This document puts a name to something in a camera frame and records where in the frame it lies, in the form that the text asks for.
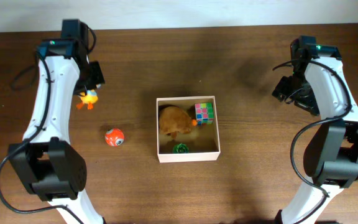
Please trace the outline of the orange duck toy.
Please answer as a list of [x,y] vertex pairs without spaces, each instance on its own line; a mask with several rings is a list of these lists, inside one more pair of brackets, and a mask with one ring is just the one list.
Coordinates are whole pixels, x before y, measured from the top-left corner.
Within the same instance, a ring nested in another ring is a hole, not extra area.
[[76,105],[78,110],[84,106],[87,106],[88,110],[92,110],[94,104],[98,101],[97,92],[95,90],[86,90],[85,92],[79,93],[78,96],[81,100],[81,102]]

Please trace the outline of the red and grey ball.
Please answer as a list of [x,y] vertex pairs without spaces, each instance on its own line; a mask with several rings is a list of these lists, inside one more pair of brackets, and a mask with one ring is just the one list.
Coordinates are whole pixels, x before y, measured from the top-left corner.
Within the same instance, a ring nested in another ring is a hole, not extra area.
[[113,147],[120,146],[124,143],[125,140],[124,133],[117,128],[113,128],[107,131],[104,138],[106,143]]

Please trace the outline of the colourful puzzle cube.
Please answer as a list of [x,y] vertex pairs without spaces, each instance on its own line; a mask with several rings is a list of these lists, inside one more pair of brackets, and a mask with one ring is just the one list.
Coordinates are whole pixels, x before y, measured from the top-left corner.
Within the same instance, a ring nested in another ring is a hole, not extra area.
[[195,104],[196,118],[193,121],[195,126],[202,126],[212,124],[214,121],[214,109],[212,103],[196,103]]

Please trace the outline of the brown plush toy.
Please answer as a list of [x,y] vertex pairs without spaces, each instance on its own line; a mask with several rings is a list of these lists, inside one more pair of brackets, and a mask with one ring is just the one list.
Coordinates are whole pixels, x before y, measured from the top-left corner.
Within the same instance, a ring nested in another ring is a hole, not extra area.
[[160,111],[158,126],[160,134],[176,139],[178,134],[190,134],[196,121],[184,109],[168,106]]

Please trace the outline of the green ridged ball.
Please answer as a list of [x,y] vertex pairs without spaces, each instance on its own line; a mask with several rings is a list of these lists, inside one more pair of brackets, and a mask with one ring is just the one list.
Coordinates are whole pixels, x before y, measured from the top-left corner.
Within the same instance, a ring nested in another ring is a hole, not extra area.
[[189,148],[186,144],[179,143],[173,147],[172,152],[174,154],[186,154],[189,153]]

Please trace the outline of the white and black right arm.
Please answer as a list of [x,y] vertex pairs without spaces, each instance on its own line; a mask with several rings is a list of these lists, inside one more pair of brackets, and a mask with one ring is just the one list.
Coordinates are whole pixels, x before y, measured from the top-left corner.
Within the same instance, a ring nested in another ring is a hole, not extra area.
[[272,95],[319,116],[297,132],[290,162],[302,183],[279,210],[275,223],[315,223],[328,203],[358,181],[358,106],[347,85],[339,49],[301,35],[290,44],[291,59]]

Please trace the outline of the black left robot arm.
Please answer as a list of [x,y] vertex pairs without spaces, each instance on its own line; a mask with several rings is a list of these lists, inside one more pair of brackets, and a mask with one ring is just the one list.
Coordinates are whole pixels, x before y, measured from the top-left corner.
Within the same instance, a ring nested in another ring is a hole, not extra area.
[[39,74],[37,96],[22,142],[11,144],[10,162],[29,194],[56,209],[67,223],[104,223],[88,197],[85,160],[73,149],[69,119],[73,96],[91,96],[104,84],[97,61],[89,54],[96,35],[79,19],[65,19],[60,37],[45,39],[35,50]]

